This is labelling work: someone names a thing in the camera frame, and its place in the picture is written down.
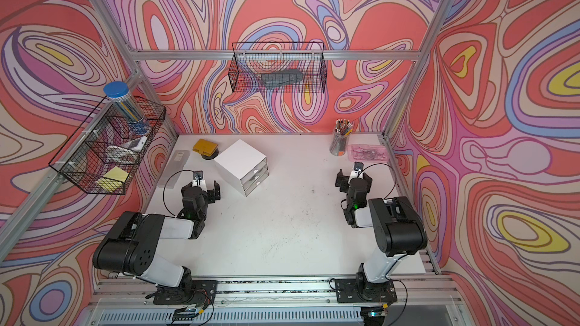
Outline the white drawer cabinet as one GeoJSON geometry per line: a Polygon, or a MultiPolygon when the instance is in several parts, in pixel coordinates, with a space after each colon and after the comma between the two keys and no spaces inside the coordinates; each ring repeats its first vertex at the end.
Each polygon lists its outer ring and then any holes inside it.
{"type": "Polygon", "coordinates": [[[221,178],[248,197],[270,175],[266,155],[243,140],[237,140],[214,158],[221,178]]]}

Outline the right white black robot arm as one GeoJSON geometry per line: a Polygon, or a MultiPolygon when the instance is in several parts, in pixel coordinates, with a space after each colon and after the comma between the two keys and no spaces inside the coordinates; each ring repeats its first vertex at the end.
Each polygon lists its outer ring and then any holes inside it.
{"type": "Polygon", "coordinates": [[[367,196],[372,178],[356,164],[349,175],[339,171],[335,187],[346,195],[341,203],[344,219],[352,228],[371,228],[376,249],[359,267],[357,280],[363,285],[379,285],[405,257],[427,247],[427,233],[421,217],[406,196],[373,198],[367,196]]]}

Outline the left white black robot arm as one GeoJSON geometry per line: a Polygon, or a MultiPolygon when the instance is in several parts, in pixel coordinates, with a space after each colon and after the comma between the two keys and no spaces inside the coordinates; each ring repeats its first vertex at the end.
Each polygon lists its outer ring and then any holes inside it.
{"type": "Polygon", "coordinates": [[[97,247],[92,263],[98,270],[124,273],[163,288],[186,288],[191,271],[158,254],[161,240],[193,240],[205,228],[208,206],[221,199],[218,182],[213,188],[196,183],[182,187],[177,217],[124,212],[97,247]]]}

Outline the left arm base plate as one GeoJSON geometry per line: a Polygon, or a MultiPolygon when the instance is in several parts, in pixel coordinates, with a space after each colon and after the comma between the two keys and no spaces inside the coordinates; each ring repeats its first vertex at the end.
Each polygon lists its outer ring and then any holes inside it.
{"type": "Polygon", "coordinates": [[[215,299],[217,286],[216,280],[193,280],[176,288],[158,286],[151,296],[158,306],[209,306],[215,299]]]}

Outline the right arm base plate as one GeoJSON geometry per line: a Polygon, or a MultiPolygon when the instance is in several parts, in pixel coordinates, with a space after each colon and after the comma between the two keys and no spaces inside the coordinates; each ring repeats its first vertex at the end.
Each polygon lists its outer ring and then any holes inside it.
{"type": "Polygon", "coordinates": [[[396,303],[394,283],[387,280],[374,284],[362,279],[331,279],[329,284],[335,291],[338,303],[396,303]]]}

